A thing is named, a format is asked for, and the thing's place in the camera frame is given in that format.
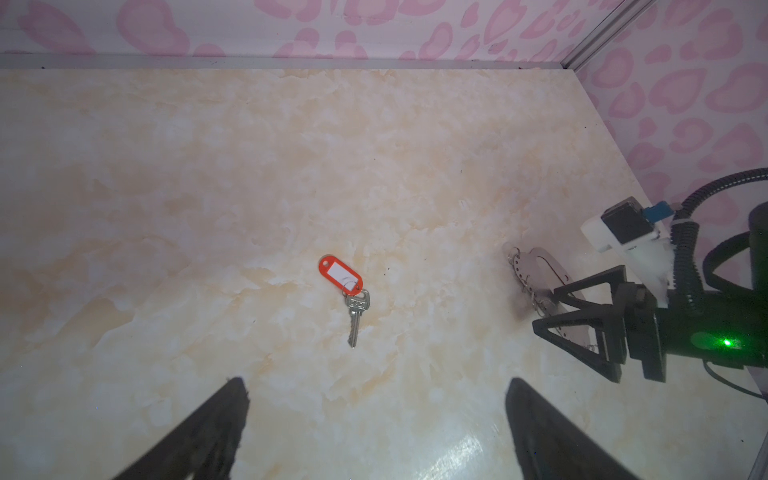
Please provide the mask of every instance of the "metal key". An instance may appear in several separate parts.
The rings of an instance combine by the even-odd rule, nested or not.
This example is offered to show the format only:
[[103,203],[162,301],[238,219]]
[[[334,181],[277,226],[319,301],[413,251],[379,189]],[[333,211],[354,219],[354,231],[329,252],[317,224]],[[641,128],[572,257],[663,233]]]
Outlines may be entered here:
[[368,290],[362,289],[360,293],[362,298],[344,294],[344,301],[349,307],[349,316],[352,317],[352,331],[349,332],[349,340],[347,340],[352,348],[355,348],[357,345],[357,330],[360,328],[360,316],[371,306]]

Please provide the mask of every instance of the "pink leopard print wall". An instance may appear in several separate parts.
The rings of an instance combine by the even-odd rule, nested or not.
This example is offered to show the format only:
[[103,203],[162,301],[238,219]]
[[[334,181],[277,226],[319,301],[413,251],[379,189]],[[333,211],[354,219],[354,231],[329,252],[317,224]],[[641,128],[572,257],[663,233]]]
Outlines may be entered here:
[[0,51],[560,61],[621,0],[0,0]]
[[[768,167],[766,0],[659,0],[578,76],[653,202]],[[699,260],[765,201],[763,182],[705,202]],[[748,266],[744,253],[718,273],[749,286]]]

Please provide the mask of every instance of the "gray wall trim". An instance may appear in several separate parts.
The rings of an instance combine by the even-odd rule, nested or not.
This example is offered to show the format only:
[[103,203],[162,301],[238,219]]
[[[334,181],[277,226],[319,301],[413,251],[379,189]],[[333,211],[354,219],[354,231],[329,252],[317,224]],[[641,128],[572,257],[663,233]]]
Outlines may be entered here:
[[563,68],[578,71],[656,0],[624,0],[563,60]]
[[0,69],[8,68],[300,68],[300,69],[451,69],[518,70],[541,68],[561,70],[554,61],[456,61],[456,60],[355,60],[342,58],[269,57],[154,57],[150,55],[57,55],[0,54]]

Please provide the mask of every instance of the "key with red tag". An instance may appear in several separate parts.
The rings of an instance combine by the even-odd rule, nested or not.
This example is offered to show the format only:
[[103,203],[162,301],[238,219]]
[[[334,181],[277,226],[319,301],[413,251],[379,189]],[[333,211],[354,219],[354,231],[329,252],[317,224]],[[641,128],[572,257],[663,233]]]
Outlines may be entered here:
[[355,296],[362,291],[362,277],[333,255],[325,255],[317,267],[321,275],[346,295]]

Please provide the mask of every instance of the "key tag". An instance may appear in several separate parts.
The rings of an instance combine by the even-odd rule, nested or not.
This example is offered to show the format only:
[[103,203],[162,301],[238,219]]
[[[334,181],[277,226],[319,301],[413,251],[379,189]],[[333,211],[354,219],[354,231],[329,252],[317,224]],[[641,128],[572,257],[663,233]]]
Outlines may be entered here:
[[345,294],[355,296],[362,291],[362,277],[333,255],[325,255],[317,266],[320,274]]

